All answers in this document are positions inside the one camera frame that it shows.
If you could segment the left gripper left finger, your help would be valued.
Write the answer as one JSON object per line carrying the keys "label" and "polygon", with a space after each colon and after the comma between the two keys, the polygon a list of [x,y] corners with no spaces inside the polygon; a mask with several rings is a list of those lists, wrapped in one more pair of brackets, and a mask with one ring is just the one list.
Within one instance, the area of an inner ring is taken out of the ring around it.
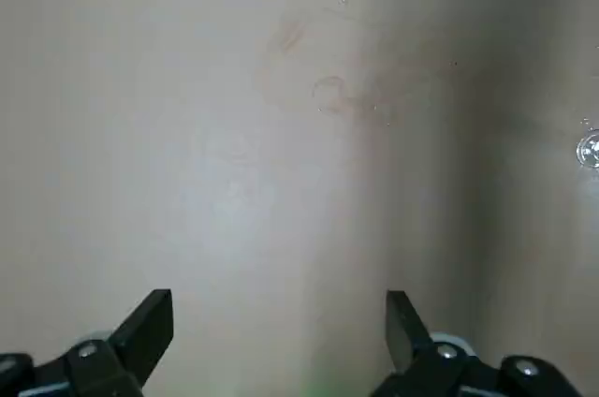
{"label": "left gripper left finger", "polygon": [[44,364],[1,355],[3,396],[141,396],[173,339],[169,289],[155,289],[106,339],[90,339]]}

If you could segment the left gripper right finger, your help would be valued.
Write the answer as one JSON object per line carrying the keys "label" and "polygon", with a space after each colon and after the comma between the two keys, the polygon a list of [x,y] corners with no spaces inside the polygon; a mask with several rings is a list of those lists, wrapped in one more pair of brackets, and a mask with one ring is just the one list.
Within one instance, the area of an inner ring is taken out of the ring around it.
{"label": "left gripper right finger", "polygon": [[499,367],[482,361],[458,336],[431,333],[407,294],[386,295],[385,335],[394,371],[375,396],[578,396],[553,364],[512,355]]}

